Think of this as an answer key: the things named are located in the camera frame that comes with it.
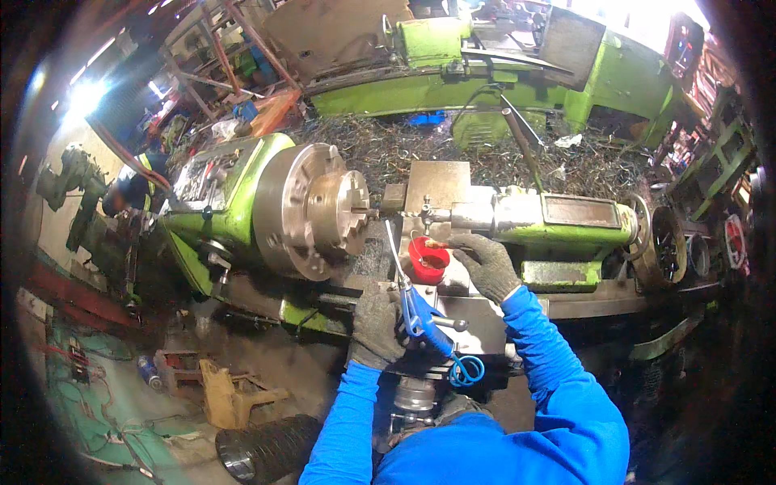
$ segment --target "gray knit glove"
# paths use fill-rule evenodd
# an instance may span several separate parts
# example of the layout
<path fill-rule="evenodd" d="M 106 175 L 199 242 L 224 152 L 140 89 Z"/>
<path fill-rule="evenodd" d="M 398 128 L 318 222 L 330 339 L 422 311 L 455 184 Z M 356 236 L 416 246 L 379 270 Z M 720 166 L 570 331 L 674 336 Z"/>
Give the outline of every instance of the gray knit glove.
<path fill-rule="evenodd" d="M 405 350 L 397 339 L 400 315 L 399 292 L 368 284 L 355 307 L 350 359 L 378 370 L 399 360 Z"/>
<path fill-rule="evenodd" d="M 480 294 L 497 305 L 501 305 L 507 296 L 523 284 L 501 243 L 479 234 L 454 234 L 447 244 L 450 248 L 456 248 L 452 255 L 469 272 Z M 462 248 L 470 249 L 471 252 L 467 254 Z"/>

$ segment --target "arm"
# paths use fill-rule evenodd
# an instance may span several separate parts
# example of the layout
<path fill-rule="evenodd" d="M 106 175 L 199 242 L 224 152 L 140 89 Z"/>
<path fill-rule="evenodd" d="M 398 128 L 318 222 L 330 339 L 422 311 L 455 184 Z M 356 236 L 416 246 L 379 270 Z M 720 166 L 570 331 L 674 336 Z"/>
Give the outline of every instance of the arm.
<path fill-rule="evenodd" d="M 351 360 L 337 399 L 313 447 L 299 483 L 372 482 L 372 420 L 377 379 L 402 355 L 397 341 L 398 295 L 364 289 L 355 308 Z"/>
<path fill-rule="evenodd" d="M 372 417 L 380 373 L 350 361 L 300 484 L 372 481 Z"/>
<path fill-rule="evenodd" d="M 622 415 L 522 285 L 504 247 L 473 234 L 451 237 L 449 244 L 471 249 L 479 260 L 461 249 L 453 252 L 480 293 L 501 302 L 507 335 L 523 358 L 537 432 L 518 433 L 514 440 L 583 483 L 622 483 L 629 457 Z"/>

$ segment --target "person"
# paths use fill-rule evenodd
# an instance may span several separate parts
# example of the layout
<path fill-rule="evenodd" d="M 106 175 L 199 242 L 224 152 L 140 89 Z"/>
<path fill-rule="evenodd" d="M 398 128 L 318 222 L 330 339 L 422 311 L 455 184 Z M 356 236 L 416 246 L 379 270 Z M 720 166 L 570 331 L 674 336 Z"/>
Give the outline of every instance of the person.
<path fill-rule="evenodd" d="M 403 354 L 397 295 L 368 287 L 355 310 L 348 369 L 299 483 L 595 483 L 622 485 L 628 430 L 617 407 L 522 285 L 504 246 L 475 235 L 449 245 L 480 293 L 499 303 L 536 402 L 534 431 L 506 435 L 482 412 L 407 436 L 372 478 L 380 373 Z M 468 249 L 475 258 L 464 252 Z"/>
<path fill-rule="evenodd" d="M 135 157 L 145 168 L 167 178 L 167 155 L 157 151 L 146 151 Z M 124 165 L 102 198 L 102 211 L 108 217 L 133 207 L 139 210 L 152 210 L 152 198 L 157 191 L 156 185 L 142 175 L 138 175 L 129 166 Z"/>

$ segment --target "handwheel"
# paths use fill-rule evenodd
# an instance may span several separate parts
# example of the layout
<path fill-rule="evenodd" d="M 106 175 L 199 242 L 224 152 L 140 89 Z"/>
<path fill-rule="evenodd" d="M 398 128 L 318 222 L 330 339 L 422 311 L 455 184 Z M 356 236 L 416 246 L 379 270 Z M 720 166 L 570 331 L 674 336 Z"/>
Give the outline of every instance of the handwheel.
<path fill-rule="evenodd" d="M 636 240 L 634 241 L 636 243 L 636 252 L 625 253 L 625 260 L 633 261 L 634 259 L 641 258 L 644 251 L 650 246 L 650 241 L 652 240 L 652 216 L 650 216 L 650 209 L 646 206 L 646 202 L 638 194 L 631 192 L 625 195 L 625 203 L 636 213 L 636 221 L 639 224 L 636 230 Z"/>

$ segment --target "red plastic container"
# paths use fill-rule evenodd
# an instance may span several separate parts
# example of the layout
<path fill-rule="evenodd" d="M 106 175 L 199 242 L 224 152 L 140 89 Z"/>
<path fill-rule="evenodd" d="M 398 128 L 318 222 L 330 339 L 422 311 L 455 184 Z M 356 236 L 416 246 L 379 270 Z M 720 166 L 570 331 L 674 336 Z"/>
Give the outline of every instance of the red plastic container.
<path fill-rule="evenodd" d="M 426 248 L 428 237 L 416 237 L 410 241 L 407 252 L 415 270 L 413 282 L 421 285 L 436 285 L 442 280 L 445 268 L 450 264 L 450 253 L 446 249 Z"/>

